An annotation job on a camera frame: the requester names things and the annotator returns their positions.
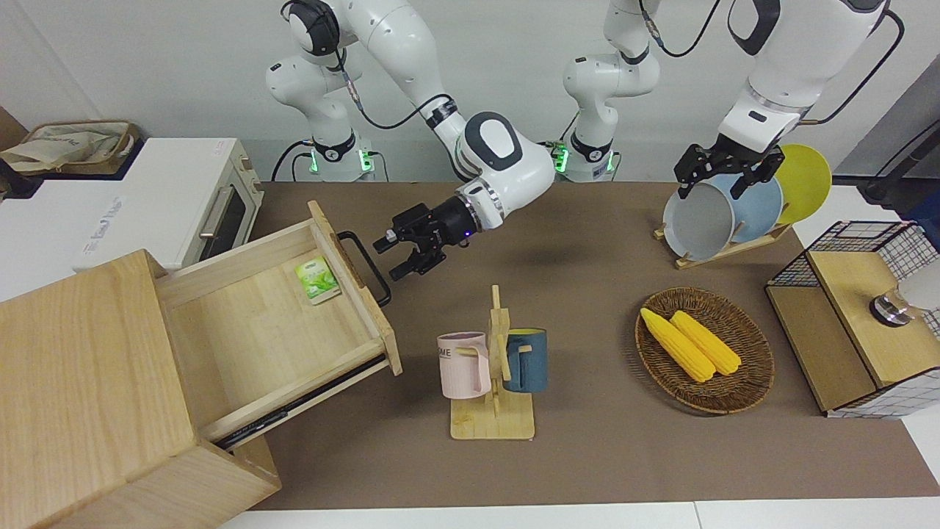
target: wooden cabinet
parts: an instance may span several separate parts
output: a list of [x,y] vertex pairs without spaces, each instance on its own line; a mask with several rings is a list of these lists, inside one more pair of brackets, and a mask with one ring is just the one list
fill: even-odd
[[[3,527],[215,527],[279,489],[264,431],[400,373],[310,210],[175,274],[140,250],[0,304]],[[313,306],[293,268],[320,255],[343,294]]]

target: cloth bag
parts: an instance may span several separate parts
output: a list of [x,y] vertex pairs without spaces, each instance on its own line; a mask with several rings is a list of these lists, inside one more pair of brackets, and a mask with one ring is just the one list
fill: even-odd
[[100,163],[113,154],[127,123],[70,123],[38,129],[27,141],[0,152],[19,173],[52,171],[68,163]]

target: oven door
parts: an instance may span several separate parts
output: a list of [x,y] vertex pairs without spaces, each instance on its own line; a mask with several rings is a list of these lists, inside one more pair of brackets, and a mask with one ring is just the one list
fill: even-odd
[[251,200],[241,179],[227,180],[218,189],[199,238],[205,241],[199,261],[244,244],[255,221],[258,207]]

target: oven window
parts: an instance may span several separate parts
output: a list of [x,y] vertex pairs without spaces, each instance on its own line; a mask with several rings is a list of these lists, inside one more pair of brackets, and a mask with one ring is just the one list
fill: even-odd
[[242,226],[246,208],[244,200],[235,192],[234,186],[230,185],[229,187],[232,187],[233,191],[231,201],[228,203],[228,207],[222,215],[222,222],[219,224],[219,229],[216,231],[215,237],[206,240],[206,246],[202,249],[202,255],[199,256],[199,261],[205,261],[224,251],[235,248],[235,240],[238,238],[238,231]]

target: mug rack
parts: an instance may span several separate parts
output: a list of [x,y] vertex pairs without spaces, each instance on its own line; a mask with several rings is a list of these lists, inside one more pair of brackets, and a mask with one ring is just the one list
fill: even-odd
[[499,299],[499,285],[493,285],[493,308],[487,332],[492,388],[477,398],[450,401],[450,437],[474,439],[529,440],[535,437],[535,412],[531,393],[503,389],[511,380],[506,342],[509,339],[509,309]]
[[[783,204],[783,210],[781,210],[781,215],[782,215],[782,213],[783,213],[784,211],[787,211],[787,207],[788,207],[788,206],[789,206],[789,204]],[[743,228],[743,227],[744,227],[744,223],[743,223],[743,222],[739,222],[738,225],[734,228],[734,233],[733,233],[731,236],[733,237],[733,236],[734,236],[735,234],[737,234],[737,233],[741,230],[741,228]],[[741,253],[741,252],[743,252],[743,251],[748,251],[748,250],[750,250],[750,249],[760,248],[760,247],[764,247],[764,246],[773,244],[773,243],[775,243],[776,241],[780,240],[780,237],[782,237],[786,232],[788,232],[791,227],[792,227],[792,224],[777,224],[777,225],[774,226],[768,233],[766,233],[764,236],[761,236],[761,237],[759,237],[759,238],[757,238],[757,239],[754,239],[753,241],[748,241],[748,242],[746,242],[746,243],[734,243],[734,242],[729,242],[729,243],[728,243],[721,251],[719,251],[714,257],[712,257],[711,259],[703,260],[703,261],[693,261],[693,260],[689,259],[689,254],[686,253],[685,255],[680,256],[679,259],[676,260],[675,266],[676,266],[676,268],[678,268],[679,270],[684,270],[684,269],[686,269],[686,268],[692,268],[692,267],[694,267],[694,266],[704,265],[704,264],[706,264],[706,263],[711,263],[711,262],[717,261],[717,260],[719,260],[719,259],[724,259],[724,258],[726,258],[726,257],[730,257],[731,255],[736,255],[736,254]],[[664,243],[665,243],[665,241],[666,241],[666,224],[663,223],[658,229],[654,230],[653,233],[652,233],[652,236],[653,236],[653,238],[656,239],[657,241],[664,241]]]

